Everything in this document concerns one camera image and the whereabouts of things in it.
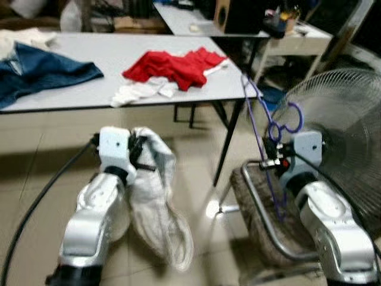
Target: black cable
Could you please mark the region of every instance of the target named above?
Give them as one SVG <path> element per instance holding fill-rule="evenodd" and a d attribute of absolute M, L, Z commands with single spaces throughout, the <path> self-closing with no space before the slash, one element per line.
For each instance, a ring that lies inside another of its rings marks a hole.
<path fill-rule="evenodd" d="M 74 155 L 68 162 L 66 162 L 66 164 L 63 165 L 63 167 L 53 176 L 53 178 L 50 179 L 50 181 L 46 184 L 46 186 L 42 189 L 42 191 L 37 196 L 37 198 L 34 200 L 32 205 L 29 207 L 28 211 L 26 212 L 26 214 L 23 217 L 23 220 L 18 225 L 18 228 L 17 228 L 15 234 L 12 237 L 11 245 L 10 245 L 10 247 L 8 249 L 7 257 L 5 258 L 4 267 L 3 267 L 2 273 L 1 273 L 1 284 L 0 284 L 1 286 L 5 286 L 6 283 L 7 283 L 8 271 L 9 271 L 9 268 L 10 268 L 10 264 L 11 264 L 11 261 L 12 261 L 14 250 L 15 250 L 15 248 L 17 246 L 18 240 L 19 240 L 19 238 L 21 236 L 21 233 L 23 232 L 23 229 L 25 228 L 26 223 L 28 222 L 29 218 L 33 214 L 34 210 L 37 208 L 38 204 L 41 202 L 43 197 L 49 191 L 51 186 L 53 186 L 55 181 L 57 181 L 57 179 L 64 172 L 66 172 L 71 167 L 71 165 L 74 164 L 78 160 L 78 158 L 81 157 L 83 155 L 83 153 L 85 153 L 85 151 L 92 144 L 97 145 L 97 140 L 99 141 L 99 137 L 97 137 L 97 135 L 95 135 L 94 138 L 92 138 L 76 155 Z"/>
<path fill-rule="evenodd" d="M 321 174 L 324 178 L 327 179 L 327 181 L 329 181 L 339 192 L 340 194 L 349 202 L 349 204 L 351 205 L 356 217 L 358 218 L 358 220 L 360 221 L 360 224 L 361 226 L 366 230 L 366 227 L 365 227 L 365 223 L 363 221 L 363 218 L 360 216 L 360 210 L 358 209 L 357 205 L 353 202 L 352 198 L 350 196 L 348 196 L 345 191 L 341 188 L 341 186 L 339 186 L 338 183 L 335 182 L 334 179 L 332 179 L 332 177 L 330 175 L 328 175 L 326 172 L 324 172 L 323 170 L 321 170 L 319 167 L 315 166 L 311 161 L 309 161 L 309 159 L 303 157 L 302 155 L 296 153 L 296 152 L 293 152 L 293 154 L 295 156 L 297 156 L 299 159 L 303 160 L 307 165 L 309 165 L 310 167 L 312 167 L 314 170 L 318 171 L 319 174 Z M 378 255 L 378 257 L 381 259 L 381 250 L 380 248 L 374 243 L 374 241 L 372 240 L 372 243 L 373 243 L 373 247 L 374 247 L 374 250 L 376 252 L 376 254 Z"/>

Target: red cloth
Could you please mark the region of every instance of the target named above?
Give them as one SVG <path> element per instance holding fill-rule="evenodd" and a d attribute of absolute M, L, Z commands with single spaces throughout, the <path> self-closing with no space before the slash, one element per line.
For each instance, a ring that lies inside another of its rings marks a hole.
<path fill-rule="evenodd" d="M 122 75 L 136 82 L 146 82 L 151 76 L 165 76 L 169 81 L 177 82 L 179 89 L 187 91 L 190 86 L 202 87 L 207 82 L 204 70 L 220 64 L 225 59 L 226 57 L 208 52 L 205 48 L 191 51 L 184 57 L 150 51 Z"/>

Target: white plastic bag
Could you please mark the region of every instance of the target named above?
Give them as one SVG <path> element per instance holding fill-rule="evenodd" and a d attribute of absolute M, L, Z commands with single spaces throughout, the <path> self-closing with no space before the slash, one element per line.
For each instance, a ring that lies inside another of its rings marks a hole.
<path fill-rule="evenodd" d="M 26 19 L 35 18 L 46 5 L 47 0 L 13 0 L 11 8 Z"/>
<path fill-rule="evenodd" d="M 62 32 L 81 32 L 82 30 L 82 11 L 80 0 L 71 0 L 60 19 L 60 28 Z"/>
<path fill-rule="evenodd" d="M 155 166 L 155 171 L 137 170 L 129 186 L 132 224 L 139 236 L 179 272 L 189 269 L 193 259 L 193 238 L 185 218 L 174 208 L 171 182 L 176 158 L 164 141 L 148 128 L 134 128 L 147 137 L 138 163 Z"/>

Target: speaker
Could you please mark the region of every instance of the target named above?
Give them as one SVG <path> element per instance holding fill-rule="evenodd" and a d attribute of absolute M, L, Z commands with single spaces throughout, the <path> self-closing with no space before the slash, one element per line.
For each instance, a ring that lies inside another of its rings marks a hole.
<path fill-rule="evenodd" d="M 224 33 L 260 32 L 267 0 L 217 0 L 214 24 Z"/>

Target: chair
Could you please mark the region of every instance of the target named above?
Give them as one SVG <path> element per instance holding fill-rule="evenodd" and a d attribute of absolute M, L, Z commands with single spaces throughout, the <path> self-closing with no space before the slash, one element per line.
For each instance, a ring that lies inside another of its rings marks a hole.
<path fill-rule="evenodd" d="M 319 271 L 314 242 L 303 227 L 298 210 L 291 198 L 288 198 L 286 216 L 280 222 L 276 216 L 273 199 L 268 190 L 266 174 L 259 169 L 256 161 L 247 161 L 241 168 L 233 170 L 228 186 L 220 199 L 220 212 L 228 214 L 241 211 L 249 237 L 259 246 L 265 265 L 280 268 L 278 273 L 264 278 L 250 277 L 248 285 L 277 280 L 286 276 L 300 275 Z M 274 184 L 274 191 L 279 196 L 280 186 Z M 223 206 L 223 202 L 233 188 L 238 206 Z"/>

